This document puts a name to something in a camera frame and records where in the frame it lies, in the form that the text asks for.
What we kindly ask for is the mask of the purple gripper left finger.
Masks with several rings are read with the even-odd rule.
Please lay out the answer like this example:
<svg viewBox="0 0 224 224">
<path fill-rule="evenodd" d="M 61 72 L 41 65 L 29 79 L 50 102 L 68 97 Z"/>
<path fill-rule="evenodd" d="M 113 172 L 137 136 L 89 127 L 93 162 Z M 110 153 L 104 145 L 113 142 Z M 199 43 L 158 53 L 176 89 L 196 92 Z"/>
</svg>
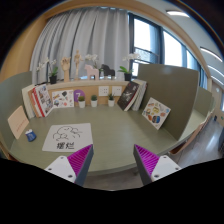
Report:
<svg viewBox="0 0 224 224">
<path fill-rule="evenodd" d="M 59 156 L 45 170 L 78 186 L 82 186 L 85 182 L 93 154 L 93 145 L 90 144 L 68 157 Z"/>
</svg>

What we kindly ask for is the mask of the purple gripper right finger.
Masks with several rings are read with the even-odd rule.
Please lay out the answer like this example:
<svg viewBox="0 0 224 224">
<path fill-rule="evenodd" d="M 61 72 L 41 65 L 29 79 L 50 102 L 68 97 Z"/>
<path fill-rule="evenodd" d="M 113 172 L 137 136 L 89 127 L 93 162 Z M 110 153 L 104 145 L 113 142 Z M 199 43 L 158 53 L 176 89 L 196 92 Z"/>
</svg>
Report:
<svg viewBox="0 0 224 224">
<path fill-rule="evenodd" d="M 181 169 L 169 156 L 158 156 L 137 144 L 134 145 L 133 154 L 143 185 L 148 185 Z"/>
</svg>

